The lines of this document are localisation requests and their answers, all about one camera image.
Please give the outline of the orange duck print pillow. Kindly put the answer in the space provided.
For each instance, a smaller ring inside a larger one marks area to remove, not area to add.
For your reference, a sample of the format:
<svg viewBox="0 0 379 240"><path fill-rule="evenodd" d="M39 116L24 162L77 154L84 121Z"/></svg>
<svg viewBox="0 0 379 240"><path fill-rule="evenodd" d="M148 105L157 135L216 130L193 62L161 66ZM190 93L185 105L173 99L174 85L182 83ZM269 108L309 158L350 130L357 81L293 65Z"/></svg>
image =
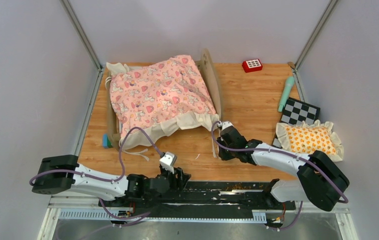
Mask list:
<svg viewBox="0 0 379 240"><path fill-rule="evenodd" d="M305 121L298 125L277 123L275 133L283 150L313 154L315 151L325 153L333 162L341 162L344 158L344 147L336 132L334 123L319 120L309 125Z"/></svg>

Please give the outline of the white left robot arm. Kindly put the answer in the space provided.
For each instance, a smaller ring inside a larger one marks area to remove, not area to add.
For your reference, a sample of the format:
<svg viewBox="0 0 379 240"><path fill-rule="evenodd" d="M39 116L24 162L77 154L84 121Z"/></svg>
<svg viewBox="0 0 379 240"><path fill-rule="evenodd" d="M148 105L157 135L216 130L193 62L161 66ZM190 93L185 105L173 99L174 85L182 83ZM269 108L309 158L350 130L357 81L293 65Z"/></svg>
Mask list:
<svg viewBox="0 0 379 240"><path fill-rule="evenodd" d="M191 175L174 167L176 159L170 152L163 153L159 160L160 174L149 178L143 174L118 176L96 171L79 164L76 155L46 157L29 184L32 192L37 194L74 192L124 207L130 200L159 198L168 192L182 191Z"/></svg>

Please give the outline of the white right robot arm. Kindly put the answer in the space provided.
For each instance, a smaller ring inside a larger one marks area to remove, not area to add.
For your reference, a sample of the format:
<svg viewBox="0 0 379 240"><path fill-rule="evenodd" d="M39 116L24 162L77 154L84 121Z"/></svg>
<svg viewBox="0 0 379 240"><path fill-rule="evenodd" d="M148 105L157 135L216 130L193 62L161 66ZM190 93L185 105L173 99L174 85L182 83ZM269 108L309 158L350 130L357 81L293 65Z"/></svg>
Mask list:
<svg viewBox="0 0 379 240"><path fill-rule="evenodd" d="M278 191L278 184L274 184L263 194L266 207L275 209L282 202L309 201L330 212L337 203L349 203L344 192L350 181L324 152L295 153L261 140L246 140L229 121L215 121L210 130L212 135L215 129L219 129L219 136L212 140L219 147L221 160L238 159L242 163L277 169L297 177L294 186L298 187L298 196L285 198Z"/></svg>

